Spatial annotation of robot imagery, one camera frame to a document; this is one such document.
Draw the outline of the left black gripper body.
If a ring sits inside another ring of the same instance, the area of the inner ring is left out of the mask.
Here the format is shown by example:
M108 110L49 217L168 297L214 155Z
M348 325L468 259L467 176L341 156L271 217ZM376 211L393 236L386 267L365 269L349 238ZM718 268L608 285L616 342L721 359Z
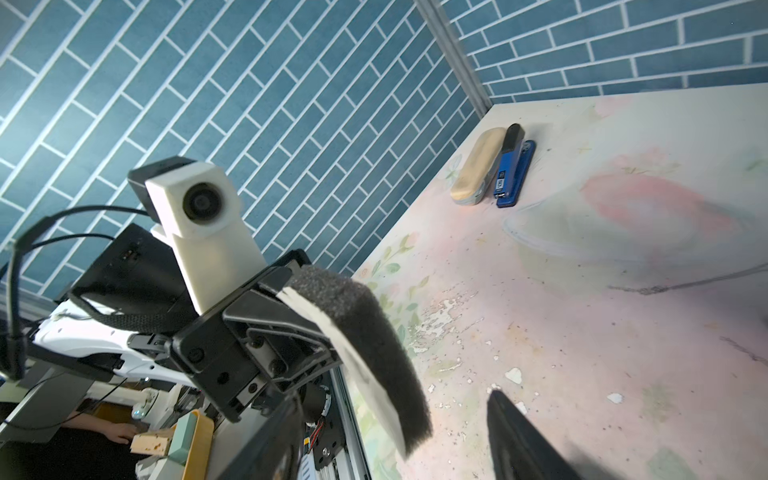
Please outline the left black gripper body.
M319 327L277 298L310 263L289 251L174 334L171 359L229 422L249 408L274 411L341 364Z

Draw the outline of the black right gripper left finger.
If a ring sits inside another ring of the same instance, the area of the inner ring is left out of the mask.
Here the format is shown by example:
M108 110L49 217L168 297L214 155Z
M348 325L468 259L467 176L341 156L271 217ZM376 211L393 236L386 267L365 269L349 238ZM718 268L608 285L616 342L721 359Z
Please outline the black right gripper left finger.
M297 479L304 439L299 399L285 400L234 455L220 479Z

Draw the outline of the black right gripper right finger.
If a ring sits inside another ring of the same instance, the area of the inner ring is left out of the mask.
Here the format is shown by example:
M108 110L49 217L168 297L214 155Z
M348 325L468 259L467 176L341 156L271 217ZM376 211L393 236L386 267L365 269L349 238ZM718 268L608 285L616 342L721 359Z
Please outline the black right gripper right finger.
M487 402L487 426L497 479L579 479L577 472L500 390Z

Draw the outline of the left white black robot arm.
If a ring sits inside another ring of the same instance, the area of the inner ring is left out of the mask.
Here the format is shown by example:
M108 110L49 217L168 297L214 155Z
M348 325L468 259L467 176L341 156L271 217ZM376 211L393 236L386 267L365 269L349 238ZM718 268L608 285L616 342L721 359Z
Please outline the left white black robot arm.
M24 330L26 320L19 314L17 302L20 262L37 245L37 239L58 221L70 215L92 211L117 211L150 216L148 212L121 206L88 205L67 209L45 216L28 228L12 247L7 266L7 298L9 317L1 328L1 373L13 380L23 378L22 364L26 356L54 363L62 368L76 370L94 379L101 373L89 373L85 367L68 366L68 354L45 347L42 337L32 340L31 330ZM127 341L126 355L134 355L141 361L151 357L149 353L162 351L192 386L203 392L212 405L229 421L238 422L241 413L254 401L265 398L279 400L295 393L324 374L339 366L341 358L330 340L321 334L317 326L300 319L295 311L281 303L276 288L298 274L291 270L291 261L298 266L310 265L303 250L289 251L273 265L246 268L246 280L235 280L234 273L224 274L224 280L235 287L225 288L222 300L209 307L194 319L186 311L169 311L162 314L148 313L149 307L139 306L137 314L110 314L98 310L80 290L72 289L69 300L86 313L91 320L113 330L133 332ZM161 347L149 343L139 345L139 340L158 337ZM273 369L272 363L259 360L254 353L269 348L272 360L282 362Z

